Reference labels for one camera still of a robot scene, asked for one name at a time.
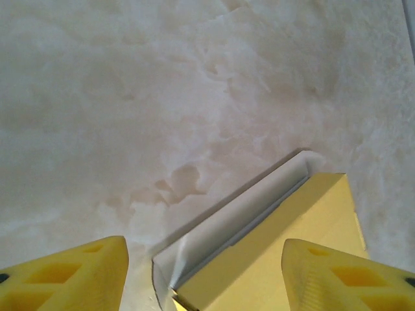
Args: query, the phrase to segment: marble floor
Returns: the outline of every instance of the marble floor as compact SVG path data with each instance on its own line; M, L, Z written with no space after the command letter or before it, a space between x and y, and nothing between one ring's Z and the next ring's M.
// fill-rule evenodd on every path
M415 271L414 82L400 0L0 1L0 267L124 235L158 310L152 252L310 148Z

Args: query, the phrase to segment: dark screw hole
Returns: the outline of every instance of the dark screw hole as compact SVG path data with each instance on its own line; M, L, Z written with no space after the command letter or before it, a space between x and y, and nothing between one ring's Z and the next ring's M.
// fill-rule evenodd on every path
M405 279L405 281L406 281L409 285L411 285L412 287L415 287L415 278L414 278L414 277L407 277L407 278Z
M0 284L3 283L5 280L9 278L9 274L6 273L0 273Z

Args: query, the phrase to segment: white marble surface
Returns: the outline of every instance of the white marble surface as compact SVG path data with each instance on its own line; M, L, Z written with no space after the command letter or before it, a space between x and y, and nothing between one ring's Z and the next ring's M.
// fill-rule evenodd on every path
M151 249L311 148L415 271L414 79L398 0L1 1L0 266L124 235L157 310Z

